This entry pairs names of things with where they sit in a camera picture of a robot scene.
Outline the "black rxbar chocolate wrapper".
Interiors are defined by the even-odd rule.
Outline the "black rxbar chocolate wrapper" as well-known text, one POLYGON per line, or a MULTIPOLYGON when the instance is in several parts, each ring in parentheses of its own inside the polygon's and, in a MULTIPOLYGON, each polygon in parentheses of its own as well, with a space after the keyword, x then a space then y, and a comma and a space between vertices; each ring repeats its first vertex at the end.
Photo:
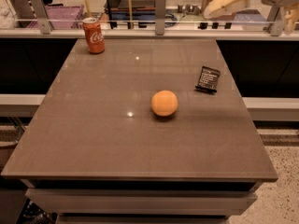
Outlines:
POLYGON ((195 88, 207 92, 217 92, 217 86, 221 72, 207 66, 203 66, 195 88))

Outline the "red coke can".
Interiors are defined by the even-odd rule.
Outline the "red coke can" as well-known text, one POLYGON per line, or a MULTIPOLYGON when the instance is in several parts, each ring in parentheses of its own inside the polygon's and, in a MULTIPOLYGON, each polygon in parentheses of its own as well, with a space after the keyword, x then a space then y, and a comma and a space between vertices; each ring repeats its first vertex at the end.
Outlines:
POLYGON ((99 54, 105 50, 104 37, 102 35, 100 21, 96 18, 83 20, 83 30, 91 54, 99 54))

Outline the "orange and blue cart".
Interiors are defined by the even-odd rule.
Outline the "orange and blue cart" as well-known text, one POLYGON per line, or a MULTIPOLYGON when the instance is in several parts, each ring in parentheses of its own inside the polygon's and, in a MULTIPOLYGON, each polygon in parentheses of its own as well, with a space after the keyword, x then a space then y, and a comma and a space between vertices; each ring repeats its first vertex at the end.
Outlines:
POLYGON ((105 12, 113 28, 125 21, 129 28, 136 22, 141 27, 166 21, 166 0, 107 0, 105 12))

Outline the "orange fruit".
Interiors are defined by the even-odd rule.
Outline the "orange fruit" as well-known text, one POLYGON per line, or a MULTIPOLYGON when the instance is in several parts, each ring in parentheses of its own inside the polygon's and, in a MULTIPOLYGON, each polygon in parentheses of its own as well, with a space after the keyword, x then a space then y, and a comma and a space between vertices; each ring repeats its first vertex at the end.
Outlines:
POLYGON ((170 116, 178 109, 178 98, 171 91, 159 91, 151 98, 151 108, 158 116, 170 116))

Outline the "purple plastic crate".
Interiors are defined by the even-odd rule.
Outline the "purple plastic crate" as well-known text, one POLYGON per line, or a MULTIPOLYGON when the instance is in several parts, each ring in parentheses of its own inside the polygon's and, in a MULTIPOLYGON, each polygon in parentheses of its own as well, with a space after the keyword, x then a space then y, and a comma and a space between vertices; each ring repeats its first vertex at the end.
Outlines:
POLYGON ((45 6, 47 21, 53 29, 76 29, 82 25, 84 6, 45 6))

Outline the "glass railing with metal posts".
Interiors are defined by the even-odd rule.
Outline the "glass railing with metal posts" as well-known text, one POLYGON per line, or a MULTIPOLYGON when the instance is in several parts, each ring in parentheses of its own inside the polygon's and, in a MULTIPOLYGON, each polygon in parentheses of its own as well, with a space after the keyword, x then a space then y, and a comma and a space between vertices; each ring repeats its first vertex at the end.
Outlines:
POLYGON ((298 37, 298 6, 263 0, 0 0, 2 37, 82 38, 83 23, 105 37, 298 37))

